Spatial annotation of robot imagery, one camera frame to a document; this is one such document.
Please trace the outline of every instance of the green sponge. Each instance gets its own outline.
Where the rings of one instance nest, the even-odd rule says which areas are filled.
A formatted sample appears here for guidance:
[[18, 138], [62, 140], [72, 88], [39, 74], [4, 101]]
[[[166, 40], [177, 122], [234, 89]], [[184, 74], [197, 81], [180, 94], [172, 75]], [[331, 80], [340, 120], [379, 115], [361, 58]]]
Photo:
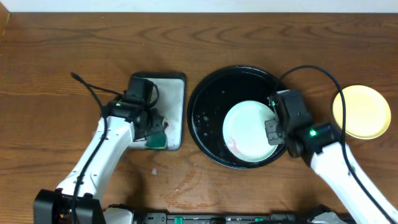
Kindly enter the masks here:
[[164, 132], [148, 136], [144, 146], [145, 149], [166, 149], [166, 147], [167, 136]]

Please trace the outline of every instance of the white wall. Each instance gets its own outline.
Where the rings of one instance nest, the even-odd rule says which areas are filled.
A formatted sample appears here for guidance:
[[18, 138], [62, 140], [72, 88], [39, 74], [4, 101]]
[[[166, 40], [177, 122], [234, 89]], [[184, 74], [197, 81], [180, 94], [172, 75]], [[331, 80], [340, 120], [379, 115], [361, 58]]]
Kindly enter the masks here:
[[398, 12], [398, 0], [0, 0], [10, 12]]

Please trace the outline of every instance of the white plate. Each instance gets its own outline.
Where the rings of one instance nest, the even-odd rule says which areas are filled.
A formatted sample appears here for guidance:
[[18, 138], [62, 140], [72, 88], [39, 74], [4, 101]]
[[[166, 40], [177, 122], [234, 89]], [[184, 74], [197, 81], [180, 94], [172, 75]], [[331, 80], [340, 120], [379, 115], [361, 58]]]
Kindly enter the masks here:
[[277, 146], [270, 146], [265, 121], [274, 118], [274, 112], [257, 101], [244, 101], [233, 106], [223, 123], [223, 137], [227, 148], [246, 162], [267, 159]]

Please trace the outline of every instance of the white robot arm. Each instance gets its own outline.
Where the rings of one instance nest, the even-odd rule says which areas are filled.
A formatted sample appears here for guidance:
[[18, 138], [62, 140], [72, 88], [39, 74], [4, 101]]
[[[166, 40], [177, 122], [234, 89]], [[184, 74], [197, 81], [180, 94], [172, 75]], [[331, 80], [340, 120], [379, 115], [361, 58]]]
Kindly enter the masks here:
[[[101, 118], [98, 122], [98, 127], [93, 136], [93, 140], [91, 140], [75, 168], [73, 168], [67, 178], [58, 185], [58, 189], [63, 189], [63, 194], [73, 195], [76, 178], [80, 175], [81, 169], [86, 164], [88, 158], [93, 153], [103, 135], [103, 119], [104, 118]], [[92, 194], [93, 198], [98, 199], [100, 202], [102, 202], [105, 188], [108, 185], [109, 178], [111, 177], [119, 158], [134, 140], [133, 122], [127, 122], [126, 119], [115, 116], [108, 116], [107, 120], [108, 133], [106, 135], [106, 139], [102, 143], [92, 162], [89, 164], [83, 178], [83, 183], [78, 192], [78, 197], [83, 197], [84, 194]]]
[[[363, 172], [347, 144], [346, 152], [348, 160], [362, 184], [387, 214], [398, 223], [398, 211]], [[356, 223], [390, 223], [350, 174], [339, 142], [323, 147], [319, 154], [314, 153], [310, 165], [314, 172], [337, 194]]]

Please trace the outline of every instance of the black bowl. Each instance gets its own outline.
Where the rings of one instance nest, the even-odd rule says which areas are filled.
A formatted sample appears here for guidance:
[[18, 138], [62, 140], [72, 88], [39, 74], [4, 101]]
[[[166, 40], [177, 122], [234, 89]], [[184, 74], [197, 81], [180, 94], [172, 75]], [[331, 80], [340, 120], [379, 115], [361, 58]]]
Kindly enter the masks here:
[[[227, 112], [246, 100], [268, 105], [267, 97], [277, 82], [270, 73], [244, 65], [222, 68], [204, 78], [194, 89], [187, 111], [188, 128], [198, 147], [217, 163], [236, 169], [261, 167], [278, 159], [286, 151], [285, 145], [277, 146], [263, 161], [246, 162], [235, 157], [223, 139]], [[284, 89], [280, 84], [277, 90]]]

